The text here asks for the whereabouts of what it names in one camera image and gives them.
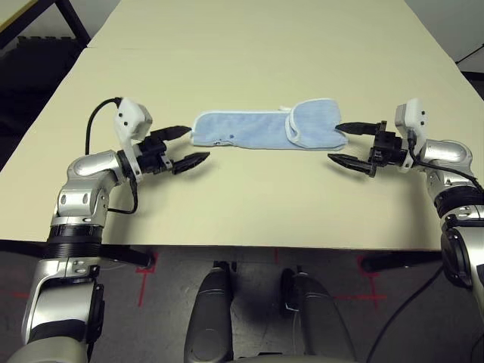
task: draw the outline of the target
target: light blue cloth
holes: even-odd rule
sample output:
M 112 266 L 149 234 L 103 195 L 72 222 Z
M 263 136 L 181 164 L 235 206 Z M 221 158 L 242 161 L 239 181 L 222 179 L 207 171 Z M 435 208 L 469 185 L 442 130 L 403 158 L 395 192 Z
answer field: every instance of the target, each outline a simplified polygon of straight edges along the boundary
M 196 146 L 249 149 L 339 150 L 346 136 L 335 129 L 341 115 L 335 100 L 319 98 L 281 111 L 209 111 L 195 120 Z

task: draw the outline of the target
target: gray floor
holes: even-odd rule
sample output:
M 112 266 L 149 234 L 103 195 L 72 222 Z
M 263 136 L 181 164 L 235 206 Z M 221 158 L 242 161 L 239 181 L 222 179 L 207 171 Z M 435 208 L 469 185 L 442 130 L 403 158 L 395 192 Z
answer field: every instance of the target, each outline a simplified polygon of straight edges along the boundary
M 142 275 L 108 262 L 101 272 L 106 315 L 92 362 L 182 361 L 185 331 L 197 288 L 214 259 L 237 261 L 232 305 L 235 356 L 259 352 L 301 353 L 297 319 L 278 315 L 278 280 L 285 267 L 302 265 L 337 299 L 358 360 L 364 361 L 378 331 L 395 309 L 427 280 L 438 263 L 385 271 L 370 279 L 358 270 L 357 251 L 264 248 L 158 247 L 156 271 Z M 36 260 L 0 253 L 0 361 L 20 347 L 25 293 Z M 373 362 L 467 362 L 483 332 L 473 297 L 442 275 L 400 315 L 383 338 Z M 482 345 L 473 361 L 482 361 Z

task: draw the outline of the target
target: red tape marking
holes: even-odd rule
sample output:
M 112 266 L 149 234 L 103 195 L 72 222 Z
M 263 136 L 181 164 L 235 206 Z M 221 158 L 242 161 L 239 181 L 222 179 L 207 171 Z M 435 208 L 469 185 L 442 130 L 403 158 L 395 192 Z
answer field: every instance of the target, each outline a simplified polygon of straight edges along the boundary
M 28 293 L 21 293 L 19 291 L 0 290 L 0 293 L 3 293 L 4 295 L 9 295 L 11 297 L 15 297 L 17 299 L 28 299 L 29 298 Z
M 376 296 L 385 296 L 384 299 L 386 299 L 386 295 L 377 295 L 377 286 L 375 285 L 374 279 L 379 276 L 378 272 L 366 272 L 362 266 L 361 266 L 361 261 L 363 260 L 363 256 L 358 256 L 356 258 L 356 262 L 358 263 L 358 271 L 361 276 L 368 278 L 370 282 L 370 290 L 371 290 L 371 299 L 373 300 L 373 305 L 376 310 L 378 310 L 378 300 L 382 299 L 376 299 Z
M 144 290 L 146 288 L 146 276 L 148 274 L 154 274 L 157 267 L 158 253 L 154 253 L 154 262 L 150 268 L 137 267 L 135 273 L 143 274 L 143 279 L 141 280 L 141 289 L 139 290 L 138 307 L 143 306 Z
M 279 249 L 277 247 L 274 248 L 274 262 L 279 265 Z

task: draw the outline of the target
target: blue towel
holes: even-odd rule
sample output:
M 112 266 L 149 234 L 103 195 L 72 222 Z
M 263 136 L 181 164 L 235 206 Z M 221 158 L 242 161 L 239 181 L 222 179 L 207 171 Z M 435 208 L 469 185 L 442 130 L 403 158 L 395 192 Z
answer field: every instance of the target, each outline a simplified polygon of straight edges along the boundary
M 335 129 L 340 120 L 338 104 L 328 98 L 280 111 L 209 111 L 195 120 L 191 140 L 196 146 L 340 150 L 347 143 Z

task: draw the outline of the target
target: table leg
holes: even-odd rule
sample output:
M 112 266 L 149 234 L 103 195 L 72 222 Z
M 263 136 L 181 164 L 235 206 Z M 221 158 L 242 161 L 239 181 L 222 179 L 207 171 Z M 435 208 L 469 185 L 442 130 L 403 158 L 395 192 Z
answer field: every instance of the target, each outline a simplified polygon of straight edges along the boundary
M 69 2 L 69 0 L 56 0 L 55 4 L 69 25 L 69 28 L 73 31 L 74 36 L 79 44 L 82 47 L 87 47 L 88 43 L 91 41 L 91 37 L 89 36 L 85 27 L 82 25 L 82 22 L 77 16 L 72 4 Z

